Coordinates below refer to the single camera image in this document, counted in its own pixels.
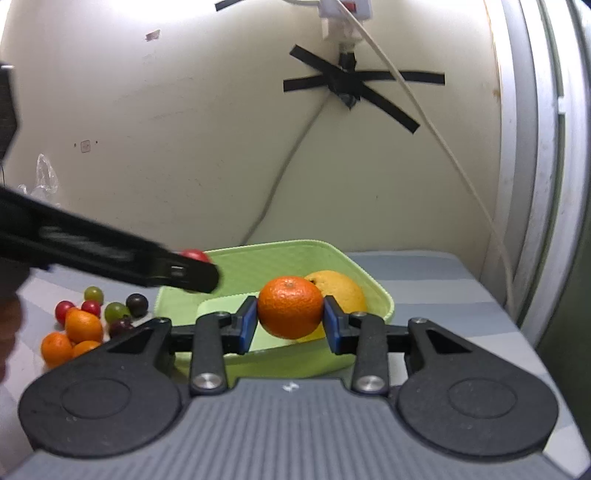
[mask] white cable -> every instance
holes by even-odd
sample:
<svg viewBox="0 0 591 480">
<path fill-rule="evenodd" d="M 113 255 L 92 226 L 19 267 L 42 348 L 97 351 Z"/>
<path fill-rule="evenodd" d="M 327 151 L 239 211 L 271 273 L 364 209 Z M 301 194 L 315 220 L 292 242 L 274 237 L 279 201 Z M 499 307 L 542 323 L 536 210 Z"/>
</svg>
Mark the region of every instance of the white cable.
<svg viewBox="0 0 591 480">
<path fill-rule="evenodd" d="M 441 146 L 443 151 L 447 154 L 447 157 L 452 162 L 452 165 L 454 166 L 456 171 L 459 173 L 460 178 L 464 182 L 464 185 L 466 186 L 468 191 L 476 199 L 478 206 L 480 207 L 480 209 L 482 210 L 482 213 L 484 214 L 484 217 L 486 219 L 486 223 L 488 224 L 489 229 L 491 230 L 491 235 L 495 239 L 496 246 L 497 246 L 499 254 L 501 256 L 501 260 L 503 262 L 503 266 L 505 267 L 505 282 L 506 282 L 506 289 L 507 289 L 507 304 L 506 304 L 507 311 L 509 313 L 509 316 L 511 316 L 511 318 L 513 318 L 515 320 L 516 312 L 515 312 L 515 302 L 513 299 L 513 272 L 512 272 L 512 268 L 511 268 L 511 260 L 509 259 L 509 253 L 507 252 L 507 249 L 505 248 L 505 244 L 503 243 L 503 240 L 502 240 L 499 232 L 496 230 L 495 222 L 493 221 L 491 215 L 488 213 L 488 210 L 486 209 L 486 205 L 484 204 L 484 202 L 482 201 L 482 199 L 478 195 L 478 192 L 476 191 L 476 187 L 470 181 L 470 177 L 468 177 L 468 174 L 466 173 L 466 171 L 464 170 L 464 168 L 462 167 L 462 165 L 460 164 L 460 162 L 458 161 L 456 156 L 453 154 L 452 150 L 447 145 L 447 142 L 443 139 L 441 134 L 438 132 L 435 125 L 433 125 L 433 122 L 431 122 L 431 120 L 429 120 L 427 114 L 425 113 L 425 110 L 423 109 L 421 104 L 418 102 L 417 97 L 415 97 L 413 91 L 409 87 L 406 80 L 404 80 L 404 78 L 402 77 L 402 74 L 400 73 L 400 71 L 395 67 L 395 65 L 392 63 L 392 61 L 384 53 L 382 48 L 380 48 L 380 46 L 375 42 L 375 40 L 368 33 L 368 31 L 365 29 L 365 27 L 359 22 L 359 20 L 357 20 L 355 18 L 355 16 L 351 12 L 349 12 L 347 7 L 345 7 L 339 0 L 335 0 L 335 2 L 338 4 L 339 9 L 343 12 L 343 14 L 357 28 L 357 30 L 359 31 L 359 33 L 363 37 L 363 39 L 369 44 L 370 47 L 372 47 L 372 49 L 374 50 L 376 55 L 388 67 L 389 72 L 396 79 L 396 81 L 400 84 L 400 86 L 402 87 L 402 89 L 407 94 L 408 98 L 410 99 L 410 101 L 413 103 L 414 107 L 417 109 L 418 115 L 421 118 L 421 120 L 423 120 L 423 122 L 427 125 L 428 130 L 433 134 L 433 136 L 435 137 L 435 140 L 437 140 L 437 143 L 439 143 L 439 145 Z"/>
<path fill-rule="evenodd" d="M 320 0 L 283 0 L 292 5 L 303 5 L 304 7 L 318 7 Z"/>
</svg>

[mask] grape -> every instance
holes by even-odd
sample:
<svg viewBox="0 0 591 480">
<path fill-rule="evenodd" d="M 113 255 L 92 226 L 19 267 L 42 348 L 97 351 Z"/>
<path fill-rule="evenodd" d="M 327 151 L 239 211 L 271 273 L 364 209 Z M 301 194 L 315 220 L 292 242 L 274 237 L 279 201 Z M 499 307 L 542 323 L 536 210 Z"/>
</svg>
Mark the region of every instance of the grape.
<svg viewBox="0 0 591 480">
<path fill-rule="evenodd" d="M 84 299 L 94 300 L 99 305 L 102 305 L 105 301 L 105 296 L 103 295 L 103 291 L 99 287 L 88 287 L 84 291 Z"/>
<path fill-rule="evenodd" d="M 134 326 L 131 325 L 131 320 L 129 317 L 123 317 L 118 320 L 115 320 L 113 323 L 109 324 L 109 336 L 111 338 L 116 337 L 117 335 L 121 335 L 124 332 L 129 330 L 133 330 Z"/>
<path fill-rule="evenodd" d="M 148 313 L 148 299 L 141 293 L 132 293 L 127 297 L 125 305 L 129 308 L 131 316 L 134 318 L 141 318 Z"/>
<path fill-rule="evenodd" d="M 131 317 L 129 309 L 118 301 L 109 303 L 105 308 L 105 320 L 107 323 L 113 323 L 125 316 Z"/>
</svg>

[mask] tangerine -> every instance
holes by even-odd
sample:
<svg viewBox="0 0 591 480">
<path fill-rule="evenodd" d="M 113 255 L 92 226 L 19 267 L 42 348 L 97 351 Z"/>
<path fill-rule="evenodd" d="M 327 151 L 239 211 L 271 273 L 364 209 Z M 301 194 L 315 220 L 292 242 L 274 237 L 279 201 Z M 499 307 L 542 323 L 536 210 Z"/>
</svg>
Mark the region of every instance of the tangerine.
<svg viewBox="0 0 591 480">
<path fill-rule="evenodd" d="M 52 332 L 41 341 L 41 356 L 49 368 L 65 364 L 72 358 L 70 339 L 60 332 Z"/>
<path fill-rule="evenodd" d="M 79 309 L 70 309 L 66 313 L 66 335 L 73 342 L 94 340 L 102 343 L 103 325 L 96 315 Z"/>
<path fill-rule="evenodd" d="M 83 353 L 90 352 L 93 348 L 100 346 L 100 342 L 94 340 L 85 340 L 80 342 L 72 349 L 72 358 L 82 355 Z"/>
<path fill-rule="evenodd" d="M 262 327 L 279 338 L 296 340 L 312 333 L 322 320 L 322 293 L 301 277 L 279 277 L 259 292 L 257 314 Z"/>
</svg>

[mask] cherry tomato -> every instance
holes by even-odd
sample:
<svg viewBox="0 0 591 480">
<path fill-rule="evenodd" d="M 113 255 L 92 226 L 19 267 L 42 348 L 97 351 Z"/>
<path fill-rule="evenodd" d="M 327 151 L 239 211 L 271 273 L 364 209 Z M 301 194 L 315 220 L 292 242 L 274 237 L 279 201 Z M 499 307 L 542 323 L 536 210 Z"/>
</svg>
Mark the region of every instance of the cherry tomato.
<svg viewBox="0 0 591 480">
<path fill-rule="evenodd" d="M 193 260 L 200 260 L 201 262 L 211 263 L 211 259 L 202 252 L 201 250 L 197 250 L 196 248 L 187 248 L 181 252 L 181 255 L 187 258 L 192 258 Z"/>
<path fill-rule="evenodd" d="M 66 313 L 72 307 L 75 307 L 72 302 L 68 300 L 62 300 L 60 303 L 56 305 L 56 320 L 60 323 L 61 326 L 64 326 L 66 322 Z"/>
<path fill-rule="evenodd" d="M 100 303 L 95 300 L 86 300 L 80 307 L 80 310 L 84 310 L 100 318 Z"/>
</svg>

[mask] white wall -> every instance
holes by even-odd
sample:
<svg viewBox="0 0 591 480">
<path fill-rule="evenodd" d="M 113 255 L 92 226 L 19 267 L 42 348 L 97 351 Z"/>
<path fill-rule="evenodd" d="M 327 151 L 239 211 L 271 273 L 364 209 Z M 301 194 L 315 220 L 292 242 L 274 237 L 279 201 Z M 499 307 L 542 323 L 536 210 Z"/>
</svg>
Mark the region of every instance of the white wall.
<svg viewBox="0 0 591 480">
<path fill-rule="evenodd" d="M 8 9 L 10 8 L 12 0 L 1 0 L 0 1 L 0 39 L 4 33 L 4 25 L 6 24 L 6 18 L 8 15 Z"/>
<path fill-rule="evenodd" d="M 367 26 L 400 69 L 446 73 L 445 87 L 414 89 L 494 211 L 499 85 L 483 2 L 375 0 L 374 13 Z M 337 59 L 315 9 L 280 0 L 221 12 L 212 0 L 12 0 L 0 54 L 22 128 L 7 182 L 32 186 L 44 153 L 74 212 L 172 248 L 235 245 L 324 95 L 283 93 L 283 79 L 313 74 L 288 55 L 296 43 Z M 382 68 L 367 45 L 357 59 Z M 414 114 L 394 82 L 372 87 Z M 489 235 L 426 129 L 333 98 L 253 241 L 287 238 L 440 249 L 478 273 Z"/>
</svg>

